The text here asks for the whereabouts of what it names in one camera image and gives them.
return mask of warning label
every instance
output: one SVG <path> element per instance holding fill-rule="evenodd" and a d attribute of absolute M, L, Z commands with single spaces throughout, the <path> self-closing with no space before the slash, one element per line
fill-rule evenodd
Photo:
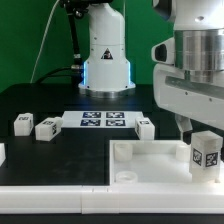
<path fill-rule="evenodd" d="M 104 60 L 113 60 L 113 56 L 110 52 L 110 50 L 107 48 L 106 51 L 104 52 L 103 56 L 101 59 L 104 59 Z"/>

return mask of metal cylinder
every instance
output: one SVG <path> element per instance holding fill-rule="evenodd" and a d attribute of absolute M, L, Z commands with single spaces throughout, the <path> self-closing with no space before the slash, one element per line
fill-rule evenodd
<path fill-rule="evenodd" d="M 213 71 L 185 71 L 185 80 L 197 83 L 213 83 Z"/>
<path fill-rule="evenodd" d="M 224 70 L 224 29 L 175 31 L 175 66 L 186 71 Z"/>

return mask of cable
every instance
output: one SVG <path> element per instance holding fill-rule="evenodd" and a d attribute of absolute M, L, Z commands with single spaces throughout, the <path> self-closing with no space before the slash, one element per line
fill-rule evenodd
<path fill-rule="evenodd" d="M 68 70 L 72 70 L 71 67 L 63 67 L 63 68 L 57 68 L 51 72 L 48 72 L 46 75 L 44 75 L 43 77 L 41 77 L 40 79 L 38 79 L 36 81 L 36 83 L 41 83 L 43 80 L 50 78 L 50 77 L 61 77 L 61 76 L 70 76 L 70 75 L 54 75 L 57 72 L 61 72 L 61 71 L 68 71 Z"/>
<path fill-rule="evenodd" d="M 40 84 L 42 83 L 45 79 L 47 78 L 54 78 L 54 77 L 74 77 L 74 75 L 51 75 L 51 76 L 48 76 L 48 77 L 42 77 L 41 79 L 39 79 L 36 83 Z"/>
<path fill-rule="evenodd" d="M 126 1 L 124 0 L 123 1 L 123 17 L 124 17 L 124 19 L 125 19 L 125 17 L 126 17 Z"/>
<path fill-rule="evenodd" d="M 56 9 L 57 5 L 59 4 L 59 2 L 60 2 L 60 0 L 57 0 L 55 2 L 54 6 L 51 10 L 50 16 L 48 18 L 48 22 L 47 22 L 47 25 L 46 25 L 46 28 L 45 28 L 45 32 L 44 32 L 44 36 L 43 36 L 43 39 L 42 39 L 42 42 L 41 42 L 40 50 L 39 50 L 39 53 L 38 53 L 38 56 L 37 56 L 37 59 L 36 59 L 35 65 L 34 65 L 34 69 L 33 69 L 33 73 L 32 73 L 30 83 L 33 83 L 34 76 L 35 76 L 36 69 L 37 69 L 37 65 L 38 65 L 38 62 L 40 60 L 40 56 L 41 56 L 41 53 L 43 51 L 44 43 L 45 43 L 45 40 L 46 40 L 46 37 L 47 37 L 47 34 L 48 34 L 48 30 L 49 30 L 49 27 L 50 27 L 50 24 L 51 24 L 51 20 L 52 20 L 55 9 Z"/>
<path fill-rule="evenodd" d="M 73 53 L 74 53 L 74 64 L 75 65 L 82 65 L 82 57 L 79 49 L 79 42 L 76 30 L 76 24 L 74 21 L 74 15 L 70 12 L 71 9 L 67 9 L 68 21 L 70 25 L 71 37 L 72 37 L 72 46 L 73 46 Z"/>

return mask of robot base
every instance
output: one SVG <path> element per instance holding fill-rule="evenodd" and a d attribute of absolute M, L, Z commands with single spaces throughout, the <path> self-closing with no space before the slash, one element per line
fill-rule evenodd
<path fill-rule="evenodd" d="M 135 93 L 135 84 L 131 84 L 127 89 L 120 90 L 120 91 L 96 91 L 96 90 L 91 90 L 85 88 L 84 85 L 79 84 L 79 93 L 84 94 L 87 96 L 91 97 L 96 97 L 96 98 L 118 98 L 122 96 L 129 96 L 133 95 Z"/>

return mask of white platform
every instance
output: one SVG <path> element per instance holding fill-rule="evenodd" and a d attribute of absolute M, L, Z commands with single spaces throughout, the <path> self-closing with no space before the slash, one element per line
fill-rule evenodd
<path fill-rule="evenodd" d="M 132 159 L 114 161 L 114 144 L 133 145 Z M 192 183 L 189 163 L 175 158 L 181 141 L 111 141 L 110 186 L 0 187 L 0 213 L 206 213 L 224 214 L 220 183 Z M 138 182 L 116 183 L 121 171 Z"/>

